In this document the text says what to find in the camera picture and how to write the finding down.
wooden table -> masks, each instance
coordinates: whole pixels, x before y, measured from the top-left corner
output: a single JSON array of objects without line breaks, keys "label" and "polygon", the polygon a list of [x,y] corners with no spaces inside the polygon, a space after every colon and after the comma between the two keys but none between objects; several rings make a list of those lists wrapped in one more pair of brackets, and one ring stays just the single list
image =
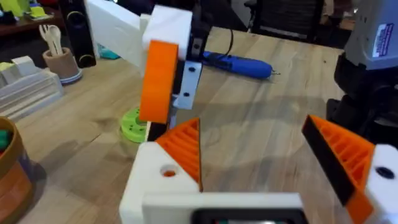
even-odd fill
[{"label": "wooden table", "polygon": [[[214,28],[207,49],[225,52],[229,31]],[[205,67],[193,110],[201,118],[205,191],[300,192],[310,223],[349,223],[301,133],[307,114],[325,116],[340,98],[333,80],[340,50],[234,32],[233,55],[281,73],[258,81]],[[100,60],[65,96],[17,123],[40,177],[35,207],[21,223],[119,223],[118,205],[137,144],[119,119],[139,106],[142,78],[124,60]]]},{"label": "wooden table", "polygon": [[30,19],[26,19],[25,17],[21,17],[16,24],[13,25],[0,24],[0,37],[9,34],[15,34],[26,30],[38,29],[39,25],[41,24],[53,24],[60,27],[63,26],[63,19],[60,11],[54,10],[50,7],[44,7],[44,10],[47,14],[53,14],[54,17],[39,21],[33,21]]}]

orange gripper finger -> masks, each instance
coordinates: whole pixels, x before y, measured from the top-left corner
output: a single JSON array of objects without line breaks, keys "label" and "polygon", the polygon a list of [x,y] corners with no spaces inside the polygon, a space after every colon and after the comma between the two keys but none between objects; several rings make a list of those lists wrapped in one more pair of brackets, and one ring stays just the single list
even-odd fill
[{"label": "orange gripper finger", "polygon": [[177,68],[178,45],[158,40],[149,44],[139,119],[167,123]]}]

brown bowl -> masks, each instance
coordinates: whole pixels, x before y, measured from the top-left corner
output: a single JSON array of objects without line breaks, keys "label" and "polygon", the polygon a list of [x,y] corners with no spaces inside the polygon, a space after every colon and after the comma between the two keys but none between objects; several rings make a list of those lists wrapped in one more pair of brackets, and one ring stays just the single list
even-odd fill
[{"label": "brown bowl", "polygon": [[31,204],[34,183],[29,179],[30,160],[15,124],[0,117],[0,129],[13,133],[10,145],[0,155],[0,224],[11,224],[16,223]]}]

orange 3d-printed part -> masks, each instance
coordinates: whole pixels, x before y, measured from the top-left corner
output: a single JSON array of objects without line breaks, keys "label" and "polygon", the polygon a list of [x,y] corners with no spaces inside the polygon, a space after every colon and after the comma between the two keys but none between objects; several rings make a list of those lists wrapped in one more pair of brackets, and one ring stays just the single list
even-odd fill
[{"label": "orange 3d-printed part", "polygon": [[177,67],[178,45],[152,40],[141,94],[139,119],[167,123]]},{"label": "orange 3d-printed part", "polygon": [[364,190],[375,146],[313,115],[307,117],[303,134],[353,223],[365,222],[373,212]]},{"label": "orange 3d-printed part", "polygon": [[199,118],[167,131],[156,142],[198,183],[201,184]]}]

wooden utensil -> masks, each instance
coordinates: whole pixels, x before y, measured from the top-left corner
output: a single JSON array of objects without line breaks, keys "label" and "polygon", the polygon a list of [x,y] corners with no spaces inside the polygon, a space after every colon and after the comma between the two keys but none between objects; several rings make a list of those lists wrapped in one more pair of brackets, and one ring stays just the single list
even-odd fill
[{"label": "wooden utensil", "polygon": [[61,46],[61,30],[55,26],[55,25],[50,25],[49,26],[49,32],[52,35],[54,45],[55,45],[55,50],[59,55],[62,55],[62,46]]},{"label": "wooden utensil", "polygon": [[42,36],[43,40],[47,42],[49,46],[50,52],[53,56],[57,55],[57,50],[55,49],[54,41],[52,40],[52,36],[49,33],[49,26],[48,25],[39,25],[40,35]]}]

